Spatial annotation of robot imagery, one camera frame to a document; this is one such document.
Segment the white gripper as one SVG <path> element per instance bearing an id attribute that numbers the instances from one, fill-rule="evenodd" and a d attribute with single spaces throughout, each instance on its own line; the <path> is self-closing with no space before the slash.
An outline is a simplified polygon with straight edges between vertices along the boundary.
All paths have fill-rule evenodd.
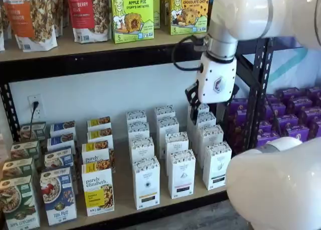
<path id="1" fill-rule="evenodd" d="M 201 103 L 220 103 L 228 101 L 232 95 L 237 60 L 219 61 L 208 53 L 201 55 L 202 71 L 197 72 L 196 82 L 185 89 L 188 101 L 191 103 L 190 119 L 197 122 Z"/>

